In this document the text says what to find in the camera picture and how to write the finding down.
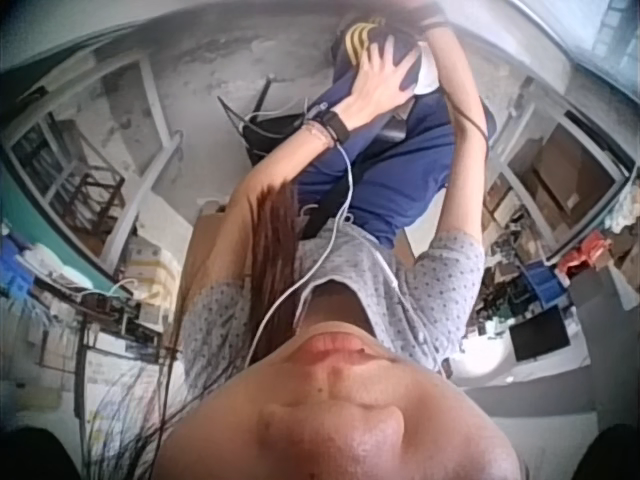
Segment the computer screen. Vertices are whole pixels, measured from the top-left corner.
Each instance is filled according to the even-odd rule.
[[[518,362],[555,352],[571,344],[558,307],[510,327],[509,334]]]

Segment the black smartwatch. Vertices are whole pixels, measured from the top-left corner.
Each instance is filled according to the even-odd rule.
[[[351,136],[340,115],[333,110],[324,110],[316,115],[313,120],[322,125],[329,132],[333,141],[340,145],[344,145]]]

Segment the wrist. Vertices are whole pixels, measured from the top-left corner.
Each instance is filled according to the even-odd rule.
[[[362,102],[359,102],[352,96],[345,98],[331,110],[338,114],[340,120],[342,120],[350,132],[373,120],[373,117],[367,113],[367,108]]]

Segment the hand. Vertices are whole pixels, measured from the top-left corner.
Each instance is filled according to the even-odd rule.
[[[415,86],[403,91],[400,85],[418,59],[419,51],[414,49],[395,66],[393,48],[391,36],[387,38],[382,55],[378,44],[371,44],[360,59],[351,95],[333,108],[349,130],[366,125],[378,115],[402,105],[413,95]]]

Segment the lips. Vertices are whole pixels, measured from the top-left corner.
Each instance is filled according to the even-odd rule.
[[[287,358],[296,365],[364,365],[386,357],[375,354],[358,336],[345,332],[320,333],[309,337]]]

